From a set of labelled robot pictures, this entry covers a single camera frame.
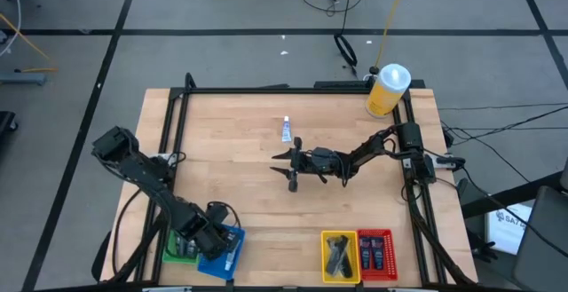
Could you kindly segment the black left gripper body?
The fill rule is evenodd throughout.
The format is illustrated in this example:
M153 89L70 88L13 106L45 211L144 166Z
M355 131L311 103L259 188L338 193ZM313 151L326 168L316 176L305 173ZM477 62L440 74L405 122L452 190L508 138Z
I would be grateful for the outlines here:
M228 232L223 223L215 224L206 218L197 223L192 239L200 253L208 260L212 260L220 257L232 247L233 243L228 243L226 240Z

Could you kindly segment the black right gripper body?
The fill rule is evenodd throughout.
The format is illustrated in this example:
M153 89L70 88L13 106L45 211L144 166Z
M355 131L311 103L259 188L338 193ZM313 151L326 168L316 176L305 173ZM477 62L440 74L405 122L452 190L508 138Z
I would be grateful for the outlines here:
M299 174L316 175L320 181L326 184L326 176L340 177L340 157L334 152L332 160L314 160L312 158L312 150L302 150L303 141L299 137L294 137L294 146L292 149L292 158L290 159L290 168L293 171L293 177L288 180L288 190L292 193L297 192Z

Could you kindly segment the white tube with red print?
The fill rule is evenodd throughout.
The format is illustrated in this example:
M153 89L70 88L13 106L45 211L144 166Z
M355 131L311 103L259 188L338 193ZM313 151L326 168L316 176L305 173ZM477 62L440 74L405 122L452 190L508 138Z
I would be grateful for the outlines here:
M235 259L236 254L237 254L237 250L240 246L240 243L241 243L240 239L235 239L233 241L233 245L231 247L231 250L227 253L227 257L226 257L226 260L225 260L225 270L226 271L229 271L232 268L233 263L234 263L234 259Z

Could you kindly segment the blue plastic basket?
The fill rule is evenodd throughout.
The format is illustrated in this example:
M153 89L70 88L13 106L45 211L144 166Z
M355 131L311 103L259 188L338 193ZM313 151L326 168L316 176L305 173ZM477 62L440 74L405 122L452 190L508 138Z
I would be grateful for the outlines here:
M240 261L241 252L243 250L243 245L245 242L246 231L238 226L226 225L225 228L229 232L230 231L236 232L237 237L235 239L241 240L232 268L229 271L225 270L225 260L227 257L227 253L231 250L228 249L220 257L212 260L208 260L202 253L199 253L198 271L220 278L222 280L232 280L236 272L236 269L238 267L238 263Z

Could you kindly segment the green plastic basket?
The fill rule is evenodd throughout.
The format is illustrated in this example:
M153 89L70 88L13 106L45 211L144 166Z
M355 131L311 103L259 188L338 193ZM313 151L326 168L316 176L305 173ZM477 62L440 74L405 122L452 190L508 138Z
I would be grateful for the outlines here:
M170 231L168 242L163 251L162 261L164 263L173 264L197 264L199 261L199 254L196 258L188 258L186 253L185 257L178 257L176 253L176 238L178 236L174 231Z

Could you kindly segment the black bar behind table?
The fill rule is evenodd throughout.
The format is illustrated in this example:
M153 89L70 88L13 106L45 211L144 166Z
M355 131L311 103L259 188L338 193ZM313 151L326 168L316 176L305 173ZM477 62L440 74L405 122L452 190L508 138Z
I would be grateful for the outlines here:
M317 81L314 89L321 90L366 90L370 91L374 81ZM409 87L411 89L425 89L426 84L423 80L412 80Z

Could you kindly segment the small black tube red label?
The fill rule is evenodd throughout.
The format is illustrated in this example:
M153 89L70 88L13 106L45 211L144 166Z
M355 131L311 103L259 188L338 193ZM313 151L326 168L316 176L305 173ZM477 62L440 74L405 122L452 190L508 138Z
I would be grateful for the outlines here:
M374 259L374 268L377 271L383 269L384 264L384 240L382 237L371 238L371 248Z
M368 270L371 265L371 240L369 237L361 237L359 239L359 252L362 269Z

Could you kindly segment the yellow plastic basket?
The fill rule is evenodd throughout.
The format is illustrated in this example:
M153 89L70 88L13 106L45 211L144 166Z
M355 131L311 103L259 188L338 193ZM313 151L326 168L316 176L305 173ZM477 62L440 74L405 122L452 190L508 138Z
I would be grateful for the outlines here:
M352 277L349 279L344 278L341 274L332 276L326 272L326 265L330 255L330 248L327 245L328 237L336 237L345 235L349 239L347 254L349 257ZM360 261L359 261L359 240L355 231L322 231L320 235L321 241L321 267L322 267L322 280L327 284L351 284L356 285L361 281L360 274Z

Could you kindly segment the yellow wipes canister white lid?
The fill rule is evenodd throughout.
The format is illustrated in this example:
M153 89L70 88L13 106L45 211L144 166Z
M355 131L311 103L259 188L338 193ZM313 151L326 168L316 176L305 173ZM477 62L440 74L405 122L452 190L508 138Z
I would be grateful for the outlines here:
M370 67L367 78L374 79L366 101L366 109L373 117L383 117L391 112L412 81L410 72L396 63L381 69Z

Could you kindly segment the long black tube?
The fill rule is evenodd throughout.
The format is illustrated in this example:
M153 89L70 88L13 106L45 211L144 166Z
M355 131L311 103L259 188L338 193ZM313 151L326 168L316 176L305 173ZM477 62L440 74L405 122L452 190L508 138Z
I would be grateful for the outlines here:
M347 248L346 248L346 254L345 254L345 258L342 262L342 265L340 267L339 272L336 274L336 276L338 274L341 274L344 278L349 279L352 277L352 269L351 269L351 265L350 265L350 261L349 261L349 257L347 254Z

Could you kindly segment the red plastic basket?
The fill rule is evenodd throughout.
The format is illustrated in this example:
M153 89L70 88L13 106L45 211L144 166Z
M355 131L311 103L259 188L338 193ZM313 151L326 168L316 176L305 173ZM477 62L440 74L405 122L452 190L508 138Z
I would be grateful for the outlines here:
M396 256L394 250L394 243L390 229L358 229L358 240L361 237L382 237L384 240L384 264L383 269L377 271L374 268L374 259L371 248L371 265L368 270L363 270L361 266L361 257L359 252L360 261L360 274L363 281L394 281L398 279L398 272L396 266Z

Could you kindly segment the black metal beam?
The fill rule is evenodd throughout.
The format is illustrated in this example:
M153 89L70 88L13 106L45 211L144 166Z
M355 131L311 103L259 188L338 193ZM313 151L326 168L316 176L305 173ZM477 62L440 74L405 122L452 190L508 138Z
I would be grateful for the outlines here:
M524 185L496 194L485 195L481 199L466 203L461 207L462 215L464 218L476 217L501 209L499 203L508 207L533 200L537 197L537 193L542 187L550 187L558 192L568 192L568 170L559 171Z

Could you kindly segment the white printed sign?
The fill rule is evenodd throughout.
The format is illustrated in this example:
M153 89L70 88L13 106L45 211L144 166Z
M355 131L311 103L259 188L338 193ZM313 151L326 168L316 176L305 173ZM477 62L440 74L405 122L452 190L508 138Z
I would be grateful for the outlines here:
M485 240L493 242L492 249L515 256L525 233L525 224L511 213L527 222L532 208L514 204L485 214Z

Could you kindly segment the black wheeled object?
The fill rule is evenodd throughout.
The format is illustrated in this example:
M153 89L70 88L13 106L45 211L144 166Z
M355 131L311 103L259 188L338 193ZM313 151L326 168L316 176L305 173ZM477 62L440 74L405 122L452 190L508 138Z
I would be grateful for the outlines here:
M5 143L18 128L14 112L0 111L0 145Z

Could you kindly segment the black chair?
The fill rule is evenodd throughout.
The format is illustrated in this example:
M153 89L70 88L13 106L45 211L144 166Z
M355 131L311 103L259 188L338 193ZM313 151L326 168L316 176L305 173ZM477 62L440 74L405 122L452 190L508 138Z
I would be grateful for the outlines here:
M528 224L568 254L568 196L542 187ZM568 257L550 247L530 228L517 252L513 277L525 288L568 292Z

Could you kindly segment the flat grey stand base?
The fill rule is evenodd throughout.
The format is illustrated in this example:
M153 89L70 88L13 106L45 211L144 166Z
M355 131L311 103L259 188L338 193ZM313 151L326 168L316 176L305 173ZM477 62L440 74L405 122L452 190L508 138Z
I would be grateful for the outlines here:
M40 73L5 73L0 72L0 83L4 84L37 84L42 86L47 77Z

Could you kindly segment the black aluminium table frame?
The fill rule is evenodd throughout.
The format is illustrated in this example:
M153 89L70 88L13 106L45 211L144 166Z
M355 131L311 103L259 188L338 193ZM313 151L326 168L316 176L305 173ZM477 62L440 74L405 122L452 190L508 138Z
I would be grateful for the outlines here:
M136 128L141 151L156 153L170 97L172 132L166 151L176 136L180 105L174 89L148 89ZM271 157L287 151L281 141L284 116L289 116L293 136L304 148L324 146L348 153L370 135L393 124L392 114L370 116L365 109L368 92L316 91L314 89L207 89L188 96L181 141L187 158L177 170L174 192L205 206L225 201L238 213L246 231L234 285L256 287L332 288L322 280L320 233L324 230L391 229L398 269L394 282L369 282L365 287L421 285L416 244L409 209L400 196L402 164L387 156L361 167L347 187L329 178L302 175L297 193L270 166L287 168L286 161ZM473 257L457 192L447 183L430 186L438 237L466 275L477 280ZM129 279L158 278L162 285L224 286L225 282L197 271L194 264L154 261L156 243L149 248L142 273Z

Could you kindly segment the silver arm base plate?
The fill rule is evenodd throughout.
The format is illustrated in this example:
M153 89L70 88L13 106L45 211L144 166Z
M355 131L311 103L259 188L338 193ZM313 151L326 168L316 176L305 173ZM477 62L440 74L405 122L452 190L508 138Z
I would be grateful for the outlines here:
M448 169L459 170L465 165L466 160L452 155L439 156L436 163L445 165Z
M177 165L178 163L186 159L186 154L184 152L175 152L170 154L154 154L151 158L161 158L165 160L169 166Z

